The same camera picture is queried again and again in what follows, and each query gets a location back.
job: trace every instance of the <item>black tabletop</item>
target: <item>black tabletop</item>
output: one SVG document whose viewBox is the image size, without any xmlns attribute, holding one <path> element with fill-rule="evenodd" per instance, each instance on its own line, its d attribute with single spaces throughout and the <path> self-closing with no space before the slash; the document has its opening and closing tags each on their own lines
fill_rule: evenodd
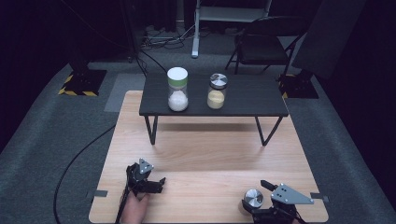
<svg viewBox="0 0 396 224">
<path fill-rule="evenodd" d="M 207 105 L 208 75 L 189 74 L 187 93 L 189 106 L 175 112 L 168 106 L 166 74 L 150 74 L 143 89 L 141 116 L 210 116 L 210 117 L 286 117 L 289 111 L 277 82 L 265 76 L 228 75 L 224 106 L 212 109 Z"/>
</svg>

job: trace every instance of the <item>glass jar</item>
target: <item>glass jar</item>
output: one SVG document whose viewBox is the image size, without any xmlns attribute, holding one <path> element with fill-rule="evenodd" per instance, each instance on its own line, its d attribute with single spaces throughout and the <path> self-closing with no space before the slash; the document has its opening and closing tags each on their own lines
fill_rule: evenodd
<svg viewBox="0 0 396 224">
<path fill-rule="evenodd" d="M 188 72 L 181 67 L 169 69 L 168 75 L 168 105 L 173 111 L 182 111 L 189 105 L 187 94 Z"/>
<path fill-rule="evenodd" d="M 212 109 L 220 109 L 224 105 L 228 78 L 223 74 L 213 74 L 210 77 L 207 92 L 207 105 Z"/>
</svg>

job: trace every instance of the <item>wooden board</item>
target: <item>wooden board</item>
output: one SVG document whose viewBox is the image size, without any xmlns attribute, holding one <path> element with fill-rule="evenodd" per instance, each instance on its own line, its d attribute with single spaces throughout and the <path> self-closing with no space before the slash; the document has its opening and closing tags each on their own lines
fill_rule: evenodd
<svg viewBox="0 0 396 224">
<path fill-rule="evenodd" d="M 141 91 L 128 91 L 106 157 L 90 212 L 93 223 L 114 223 L 125 186 L 126 167 L 145 159 L 154 165 L 148 180 L 166 177 L 163 193 L 150 198 L 145 223 L 251 223 L 241 204 L 246 191 L 264 195 L 262 208 L 272 203 L 264 179 L 286 185 L 306 196 L 318 193 L 290 117 L 284 118 L 266 147 L 254 118 L 159 117 L 156 145 L 149 141 L 138 115 Z M 260 118 L 264 136 L 277 118 Z M 322 200 L 297 205 L 307 222 L 328 219 Z"/>
</svg>

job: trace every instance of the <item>chair backrest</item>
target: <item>chair backrest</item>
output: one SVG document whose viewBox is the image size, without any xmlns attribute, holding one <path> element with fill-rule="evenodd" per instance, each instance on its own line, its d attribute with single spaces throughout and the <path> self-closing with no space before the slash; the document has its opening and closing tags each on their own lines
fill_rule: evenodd
<svg viewBox="0 0 396 224">
<path fill-rule="evenodd" d="M 307 29 L 308 24 L 302 17 L 264 17 L 251 22 L 244 35 L 293 36 L 303 35 Z"/>
</svg>

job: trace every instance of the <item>black chair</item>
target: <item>black chair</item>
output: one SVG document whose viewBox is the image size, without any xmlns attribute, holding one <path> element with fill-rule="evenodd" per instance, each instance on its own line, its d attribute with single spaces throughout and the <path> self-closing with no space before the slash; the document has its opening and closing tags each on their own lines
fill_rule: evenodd
<svg viewBox="0 0 396 224">
<path fill-rule="evenodd" d="M 285 65 L 282 75 L 286 75 L 291 56 L 297 41 L 306 33 L 307 22 L 301 17 L 265 17 L 247 25 L 240 35 L 235 37 L 235 50 L 227 62 L 227 70 L 231 62 L 236 63 L 234 73 L 238 73 L 239 64 Z M 291 36 L 290 44 L 283 47 L 279 38 Z"/>
</svg>

